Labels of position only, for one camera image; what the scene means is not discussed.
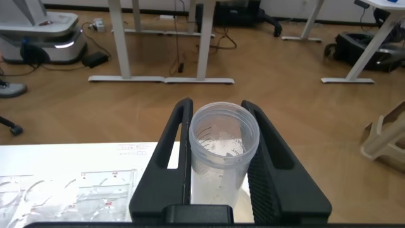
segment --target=wooden stool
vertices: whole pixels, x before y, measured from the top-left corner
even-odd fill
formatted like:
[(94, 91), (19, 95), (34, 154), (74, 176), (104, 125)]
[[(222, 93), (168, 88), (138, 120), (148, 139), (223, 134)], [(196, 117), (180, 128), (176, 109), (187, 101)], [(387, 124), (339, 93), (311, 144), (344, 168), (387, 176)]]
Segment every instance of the wooden stool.
[(366, 130), (370, 135), (363, 143), (361, 153), (370, 160), (384, 156), (385, 163), (405, 172), (405, 101), (385, 117), (380, 116), (369, 124)]

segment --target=gray shoe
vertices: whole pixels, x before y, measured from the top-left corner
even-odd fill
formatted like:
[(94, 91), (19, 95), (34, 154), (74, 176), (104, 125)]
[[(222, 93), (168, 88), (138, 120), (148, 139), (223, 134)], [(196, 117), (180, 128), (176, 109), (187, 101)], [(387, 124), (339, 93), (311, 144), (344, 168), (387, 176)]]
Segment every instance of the gray shoe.
[(25, 94), (28, 87), (21, 83), (8, 83), (0, 80), (0, 98), (15, 98)]

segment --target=standing desk base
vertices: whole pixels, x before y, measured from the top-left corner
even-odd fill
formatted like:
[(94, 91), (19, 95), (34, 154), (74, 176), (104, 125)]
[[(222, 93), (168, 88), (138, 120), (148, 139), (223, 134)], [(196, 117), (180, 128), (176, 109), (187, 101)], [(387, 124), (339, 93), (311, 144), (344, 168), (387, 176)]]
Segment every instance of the standing desk base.
[(183, 77), (160, 77), (160, 76), (131, 76), (129, 79), (124, 79), (121, 76), (113, 75), (93, 75), (89, 77), (89, 82), (163, 82), (167, 84), (174, 83), (195, 83), (195, 84), (235, 84), (233, 79), (224, 78), (208, 78), (198, 80), (197, 78)]
[(315, 41), (315, 42), (322, 42), (319, 38), (306, 38), (303, 39), (301, 37), (289, 37), (289, 36), (282, 36), (281, 39), (283, 41)]
[(158, 34), (158, 35), (183, 35), (183, 36), (193, 36), (193, 37), (199, 37), (201, 36), (201, 33), (199, 32), (176, 32), (176, 31), (163, 31), (163, 30), (141, 30), (141, 31), (136, 31), (136, 29), (125, 29), (126, 33), (132, 33), (132, 34)]
[(235, 84), (233, 79), (224, 79), (224, 78), (207, 78), (204, 80), (199, 80), (197, 78), (183, 78), (183, 77), (170, 77), (165, 80), (165, 83), (174, 84), (174, 83), (196, 83), (196, 84)]
[(327, 83), (355, 83), (355, 84), (374, 84), (373, 79), (353, 79), (348, 80), (345, 78), (322, 78), (321, 79), (324, 84)]
[(113, 75), (93, 75), (89, 77), (89, 82), (165, 82), (164, 77), (159, 76), (131, 76), (125, 79), (121, 76)]

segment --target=black chair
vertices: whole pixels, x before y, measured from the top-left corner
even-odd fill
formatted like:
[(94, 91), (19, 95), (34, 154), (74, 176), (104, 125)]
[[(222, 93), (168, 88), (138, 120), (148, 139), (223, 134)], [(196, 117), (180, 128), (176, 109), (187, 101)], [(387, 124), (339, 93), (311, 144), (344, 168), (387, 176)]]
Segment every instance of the black chair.
[(19, 125), (3, 118), (0, 117), (0, 124), (4, 124), (5, 126), (10, 128), (10, 132), (14, 135), (14, 136), (18, 136), (23, 132), (23, 128), (20, 127)]

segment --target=power strip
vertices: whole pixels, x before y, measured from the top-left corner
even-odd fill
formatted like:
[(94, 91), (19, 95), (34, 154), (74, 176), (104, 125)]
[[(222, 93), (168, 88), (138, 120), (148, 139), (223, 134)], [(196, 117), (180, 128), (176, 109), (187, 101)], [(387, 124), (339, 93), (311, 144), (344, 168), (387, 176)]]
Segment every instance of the power strip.
[(160, 15), (160, 20), (174, 20), (175, 17), (173, 15)]

